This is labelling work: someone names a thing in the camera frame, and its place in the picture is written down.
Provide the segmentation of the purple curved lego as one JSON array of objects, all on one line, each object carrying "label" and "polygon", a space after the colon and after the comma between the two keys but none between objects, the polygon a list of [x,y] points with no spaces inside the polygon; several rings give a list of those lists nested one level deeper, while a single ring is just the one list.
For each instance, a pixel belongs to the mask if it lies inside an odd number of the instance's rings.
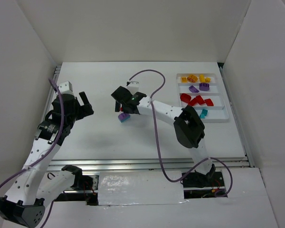
[{"label": "purple curved lego", "polygon": [[121,113],[118,115],[118,120],[123,123],[125,122],[126,120],[128,120],[130,118],[130,114],[127,114],[127,113]]}]

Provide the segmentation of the purple fan lego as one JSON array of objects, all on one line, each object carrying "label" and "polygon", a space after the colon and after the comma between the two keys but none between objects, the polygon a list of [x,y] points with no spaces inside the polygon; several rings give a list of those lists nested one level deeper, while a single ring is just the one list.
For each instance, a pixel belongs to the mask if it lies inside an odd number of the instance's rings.
[{"label": "purple fan lego", "polygon": [[193,85],[191,85],[191,86],[189,87],[189,90],[190,90],[192,93],[198,93],[198,92],[199,92],[199,90],[198,90],[195,86],[193,86]]}]

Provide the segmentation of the yellow oval lego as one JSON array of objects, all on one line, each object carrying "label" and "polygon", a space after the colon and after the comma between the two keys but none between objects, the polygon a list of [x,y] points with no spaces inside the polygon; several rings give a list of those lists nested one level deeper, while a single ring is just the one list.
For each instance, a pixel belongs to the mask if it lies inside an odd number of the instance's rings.
[{"label": "yellow oval lego", "polygon": [[189,83],[196,83],[196,82],[198,82],[198,80],[199,79],[195,75],[188,75],[188,77],[187,77],[187,81]]}]

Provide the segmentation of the red arch lego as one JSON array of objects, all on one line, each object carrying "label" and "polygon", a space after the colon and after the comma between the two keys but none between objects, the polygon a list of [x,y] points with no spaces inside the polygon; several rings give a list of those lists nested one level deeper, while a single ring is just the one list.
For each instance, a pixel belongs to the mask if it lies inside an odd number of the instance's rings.
[{"label": "red arch lego", "polygon": [[198,95],[196,96],[195,98],[193,98],[189,103],[188,105],[190,106],[195,106],[195,105],[204,105],[205,104],[205,101],[204,99]]}]

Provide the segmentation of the teal square lego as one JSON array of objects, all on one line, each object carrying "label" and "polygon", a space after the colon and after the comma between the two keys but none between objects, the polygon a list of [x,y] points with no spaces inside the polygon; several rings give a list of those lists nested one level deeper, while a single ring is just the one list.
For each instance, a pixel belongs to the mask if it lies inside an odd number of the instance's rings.
[{"label": "teal square lego", "polygon": [[201,112],[201,114],[199,115],[199,117],[200,117],[201,119],[205,119],[206,116],[207,116],[207,114],[208,114],[208,110],[207,110],[207,109],[203,109],[202,112]]}]

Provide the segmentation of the purple flower lego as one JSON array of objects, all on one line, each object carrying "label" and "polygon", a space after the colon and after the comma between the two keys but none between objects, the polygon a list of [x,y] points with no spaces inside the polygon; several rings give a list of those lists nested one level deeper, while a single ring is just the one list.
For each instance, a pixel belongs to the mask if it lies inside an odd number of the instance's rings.
[{"label": "purple flower lego", "polygon": [[210,90],[210,86],[209,83],[200,83],[199,84],[199,90],[200,91],[209,91]]}]

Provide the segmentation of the small yellow lego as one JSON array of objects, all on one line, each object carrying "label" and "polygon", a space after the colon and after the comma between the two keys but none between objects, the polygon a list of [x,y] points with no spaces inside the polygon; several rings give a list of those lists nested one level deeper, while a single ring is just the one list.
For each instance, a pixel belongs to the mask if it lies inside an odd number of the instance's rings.
[{"label": "small yellow lego", "polygon": [[206,83],[210,83],[210,82],[211,82],[211,78],[206,77],[206,78],[205,78],[205,82],[206,82]]}]

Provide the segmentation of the red flower lego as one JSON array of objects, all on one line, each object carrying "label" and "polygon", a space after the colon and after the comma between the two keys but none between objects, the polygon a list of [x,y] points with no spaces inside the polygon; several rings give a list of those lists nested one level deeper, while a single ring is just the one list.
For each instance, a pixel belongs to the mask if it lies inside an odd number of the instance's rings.
[{"label": "red flower lego", "polygon": [[188,104],[191,101],[191,96],[189,94],[182,93],[180,94],[180,100]]}]

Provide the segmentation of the yellow curved lego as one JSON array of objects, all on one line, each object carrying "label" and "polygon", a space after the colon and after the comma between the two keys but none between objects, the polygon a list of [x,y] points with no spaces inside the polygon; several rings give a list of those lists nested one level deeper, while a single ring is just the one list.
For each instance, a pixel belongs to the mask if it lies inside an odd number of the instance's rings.
[{"label": "yellow curved lego", "polygon": [[205,82],[206,82],[205,77],[204,77],[203,74],[200,74],[200,75],[199,75],[199,81],[200,81],[201,83],[205,83]]}]

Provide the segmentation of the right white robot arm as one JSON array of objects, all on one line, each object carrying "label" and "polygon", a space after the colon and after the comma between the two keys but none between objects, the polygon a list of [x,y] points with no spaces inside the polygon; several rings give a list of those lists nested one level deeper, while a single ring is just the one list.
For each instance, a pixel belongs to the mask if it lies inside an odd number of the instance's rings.
[{"label": "right white robot arm", "polygon": [[[207,183],[215,173],[215,165],[208,156],[205,146],[205,125],[196,110],[188,105],[175,107],[158,102],[144,93],[131,92],[125,87],[118,87],[111,97],[121,105],[123,112],[127,114],[139,114],[153,117],[155,141],[159,163],[163,175],[170,182],[183,181],[192,171],[197,175],[199,182]],[[180,178],[173,180],[167,175],[161,156],[157,120],[163,121],[174,128],[176,139],[180,145],[187,148],[191,154],[194,166]]]}]

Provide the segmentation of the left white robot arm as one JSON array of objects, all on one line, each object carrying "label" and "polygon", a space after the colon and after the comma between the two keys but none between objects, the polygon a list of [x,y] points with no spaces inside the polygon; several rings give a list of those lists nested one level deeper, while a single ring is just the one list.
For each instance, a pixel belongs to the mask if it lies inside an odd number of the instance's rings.
[{"label": "left white robot arm", "polygon": [[0,216],[27,228],[35,228],[45,215],[46,207],[68,188],[90,189],[93,178],[83,174],[81,168],[64,166],[58,174],[42,184],[50,162],[69,136],[77,120],[93,115],[94,111],[85,92],[80,97],[62,94],[52,102],[43,122],[38,126],[31,152],[11,188],[0,197]]}]

